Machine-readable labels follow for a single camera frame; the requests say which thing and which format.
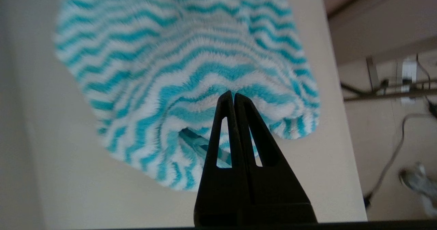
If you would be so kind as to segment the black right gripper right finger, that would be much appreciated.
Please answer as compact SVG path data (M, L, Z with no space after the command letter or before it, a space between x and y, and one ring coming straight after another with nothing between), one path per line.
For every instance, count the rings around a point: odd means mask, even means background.
M234 108L253 203L310 205L307 194L254 103L236 93Z

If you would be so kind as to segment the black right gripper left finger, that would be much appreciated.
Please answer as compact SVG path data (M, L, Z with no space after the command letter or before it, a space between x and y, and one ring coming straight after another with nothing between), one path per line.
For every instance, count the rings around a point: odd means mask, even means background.
M231 168L217 166L223 119L227 119ZM251 135L240 131L234 98L230 91L217 101L209 146L195 202L196 224L251 224L252 194L248 155L253 153Z

